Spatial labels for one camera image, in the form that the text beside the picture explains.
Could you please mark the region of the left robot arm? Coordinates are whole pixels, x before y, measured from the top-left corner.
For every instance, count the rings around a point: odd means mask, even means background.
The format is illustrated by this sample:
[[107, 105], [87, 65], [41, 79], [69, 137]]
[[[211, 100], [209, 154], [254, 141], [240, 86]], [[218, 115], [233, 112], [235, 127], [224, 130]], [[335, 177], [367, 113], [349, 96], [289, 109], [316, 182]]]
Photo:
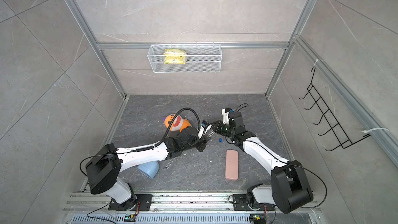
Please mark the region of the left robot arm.
[[184, 151], [196, 148], [202, 152], [213, 135], [211, 125], [186, 127], [174, 138], [148, 146], [117, 148], [113, 143], [105, 145], [86, 164], [86, 174], [92, 195], [111, 197], [109, 209], [124, 211], [138, 206], [138, 198], [130, 183], [119, 174], [126, 169], [153, 161], [179, 157]]

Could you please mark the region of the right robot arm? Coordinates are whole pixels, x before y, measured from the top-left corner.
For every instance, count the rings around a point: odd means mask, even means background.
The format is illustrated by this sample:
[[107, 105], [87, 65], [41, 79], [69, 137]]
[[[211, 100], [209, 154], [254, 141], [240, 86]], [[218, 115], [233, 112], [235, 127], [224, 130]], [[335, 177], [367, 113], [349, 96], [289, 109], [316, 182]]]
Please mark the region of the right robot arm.
[[264, 145], [254, 133], [246, 130], [240, 112], [225, 108], [222, 115], [223, 120], [211, 124], [213, 131], [230, 139], [232, 144], [252, 156], [271, 176], [269, 188], [258, 184], [247, 190], [247, 204], [251, 209], [268, 204], [289, 214], [313, 201], [313, 191], [301, 163], [281, 157]]

